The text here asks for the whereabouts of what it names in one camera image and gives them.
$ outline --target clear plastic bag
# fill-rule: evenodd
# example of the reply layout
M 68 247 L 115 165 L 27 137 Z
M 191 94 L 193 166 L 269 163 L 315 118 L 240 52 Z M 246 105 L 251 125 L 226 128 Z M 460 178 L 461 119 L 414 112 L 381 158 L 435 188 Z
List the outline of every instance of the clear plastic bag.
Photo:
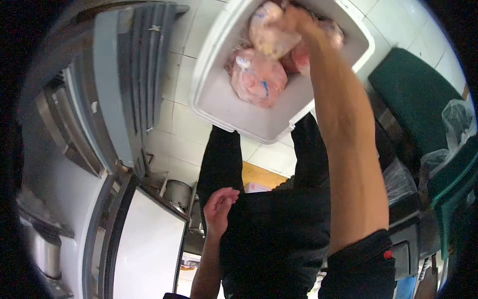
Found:
M 432 178 L 456 156 L 468 139 L 476 135 L 477 122 L 473 102 L 469 96 L 467 100 L 453 99 L 448 102 L 442 111 L 442 121 L 446 127 L 446 142 L 448 148 L 442 148 L 425 154 L 421 159 L 421 171 Z
M 344 46 L 344 34 L 337 23 L 333 20 L 319 21 L 322 28 L 325 30 L 327 37 L 329 38 L 332 48 L 340 50 Z M 295 68 L 303 76 L 310 76 L 310 58 L 309 51 L 305 41 L 301 41 L 291 51 L 292 61 Z
M 385 169 L 383 180 L 385 181 L 389 205 L 396 203 L 404 196 L 417 193 L 417 186 L 412 174 L 398 158 L 395 158 Z
M 239 41 L 237 45 L 232 49 L 232 52 L 229 55 L 226 64 L 224 65 L 224 69 L 229 74 L 229 76 L 232 75 L 232 68 L 234 67 L 234 64 L 236 62 L 236 56 L 238 55 L 238 53 L 241 50 L 249 48 L 252 48 L 252 42 L 249 38 L 249 24 L 247 24 L 246 27 L 242 28 L 239 35 Z
M 302 37 L 274 27 L 283 16 L 281 7 L 271 1 L 259 7 L 250 20 L 249 38 L 254 48 L 272 59 L 279 59 L 294 48 Z
M 292 49 L 291 56 L 295 68 L 299 73 L 303 76 L 310 76 L 309 50 L 304 41 L 301 41 L 294 49 Z
M 231 85 L 239 98 L 261 108 L 272 107 L 287 84 L 284 68 L 255 49 L 241 50 L 232 69 Z

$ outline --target pink meat in plastic bag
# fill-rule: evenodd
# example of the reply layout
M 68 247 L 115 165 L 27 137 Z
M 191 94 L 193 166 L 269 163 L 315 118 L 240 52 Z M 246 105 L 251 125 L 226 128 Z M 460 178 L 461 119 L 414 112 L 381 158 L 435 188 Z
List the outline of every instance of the pink meat in plastic bag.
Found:
M 290 51 L 289 53 L 284 55 L 281 59 L 279 59 L 279 61 L 281 62 L 287 74 L 295 74 L 299 72 L 299 70 L 297 70 L 297 67 L 295 66 L 294 60 L 292 59 L 292 51 Z
M 292 49 L 291 57 L 299 73 L 304 76 L 310 76 L 309 50 L 304 41 L 301 41 L 294 49 Z
M 320 25 L 325 30 L 332 48 L 340 50 L 344 46 L 344 34 L 337 23 L 333 20 L 320 21 Z M 305 41 L 301 41 L 291 51 L 291 57 L 297 70 L 304 76 L 310 76 L 309 51 Z
M 261 108 L 272 107 L 287 84 L 284 68 L 255 49 L 236 56 L 231 85 L 239 98 Z
M 282 9 L 267 1 L 256 10 L 250 20 L 250 41 L 257 51 L 272 59 L 281 58 L 302 39 L 300 34 L 286 33 L 273 26 L 282 16 Z

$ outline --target white tile wall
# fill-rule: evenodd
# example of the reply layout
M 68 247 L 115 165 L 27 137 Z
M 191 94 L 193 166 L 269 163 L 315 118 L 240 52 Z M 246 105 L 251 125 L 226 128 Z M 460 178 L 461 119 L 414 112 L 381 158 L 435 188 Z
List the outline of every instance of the white tile wall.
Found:
M 382 33 L 389 45 L 405 49 L 412 44 L 426 20 L 424 16 L 414 13 L 409 7 L 406 9 L 397 0 L 379 0 L 367 17 Z
M 179 68 L 176 91 L 173 101 L 183 105 L 189 104 L 189 92 L 191 91 L 191 80 L 193 76 L 196 59 L 188 56 L 181 57 L 181 66 Z
M 149 131 L 146 140 L 146 149 L 157 157 L 169 155 L 171 134 L 153 129 Z
M 225 3 L 217 0 L 202 0 L 186 42 L 184 55 L 197 58 L 206 35 Z
M 196 166 L 201 166 L 205 148 L 204 145 L 189 139 L 171 135 L 171 149 L 169 156 Z
M 294 141 L 292 140 L 292 136 L 290 133 L 283 137 L 281 140 L 279 140 L 279 142 L 287 146 L 294 147 Z
M 176 93 L 182 55 L 169 52 L 166 73 L 163 78 L 163 99 L 173 100 Z
M 241 136 L 240 147 L 242 152 L 242 160 L 248 161 L 253 153 L 257 151 L 261 144 L 250 138 Z
M 159 115 L 158 130 L 171 133 L 171 123 L 173 121 L 173 105 L 169 100 L 163 100 L 161 104 L 161 113 Z
M 294 149 L 280 142 L 261 144 L 248 160 L 252 164 L 277 173 L 285 171 L 295 161 L 297 159 Z
M 199 175 L 211 125 L 187 107 L 196 58 L 215 18 L 228 0 L 174 0 L 190 10 L 174 25 L 164 78 L 159 125 L 146 148 L 156 155 L 153 170 L 169 170 L 173 179 L 193 184 Z M 375 40 L 375 52 L 357 75 L 367 87 L 368 75 L 394 46 L 407 49 L 435 67 L 462 93 L 465 77 L 445 35 L 417 0 L 339 0 L 354 18 L 363 20 Z M 241 137 L 242 158 L 265 169 L 294 174 L 296 158 L 290 134 L 272 145 Z
M 466 84 L 465 75 L 450 45 L 447 45 L 445 53 L 436 66 L 436 70 L 451 83 L 459 94 L 463 93 Z
M 211 129 L 210 123 L 200 119 L 187 106 L 174 103 L 172 134 L 206 145 Z
M 169 160 L 169 178 L 184 182 L 191 187 L 197 182 L 200 166 L 168 157 Z

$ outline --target metal container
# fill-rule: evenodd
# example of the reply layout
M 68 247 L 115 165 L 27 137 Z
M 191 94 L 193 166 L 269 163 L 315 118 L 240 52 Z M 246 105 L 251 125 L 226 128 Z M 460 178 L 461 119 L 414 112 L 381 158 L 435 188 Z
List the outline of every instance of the metal container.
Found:
M 201 219 L 201 206 L 199 205 L 198 200 L 195 200 L 193 204 L 191 220 L 189 221 L 189 231 L 204 235 L 203 222 Z
M 187 215 L 192 193 L 193 190 L 188 184 L 177 180 L 168 180 L 163 198 Z
M 46 276 L 60 277 L 61 240 L 57 234 L 25 225 L 25 238 L 33 261 Z

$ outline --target white plastic bag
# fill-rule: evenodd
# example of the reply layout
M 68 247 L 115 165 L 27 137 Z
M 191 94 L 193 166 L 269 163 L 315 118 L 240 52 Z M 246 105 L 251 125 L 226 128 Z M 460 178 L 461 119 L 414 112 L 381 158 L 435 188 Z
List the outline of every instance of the white plastic bag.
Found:
M 449 101 L 442 111 L 442 120 L 446 127 L 448 149 L 442 148 L 422 157 L 421 167 L 426 169 L 424 173 L 428 173 L 428 178 L 432 178 L 445 167 L 468 139 L 476 135 L 477 122 L 471 96 L 468 96 L 467 100 Z
M 385 181 L 389 206 L 404 196 L 418 192 L 412 174 L 398 158 L 395 158 L 385 169 L 383 180 Z
M 249 38 L 254 48 L 272 59 L 279 59 L 301 41 L 298 33 L 274 27 L 283 16 L 281 7 L 271 1 L 259 7 L 250 20 Z

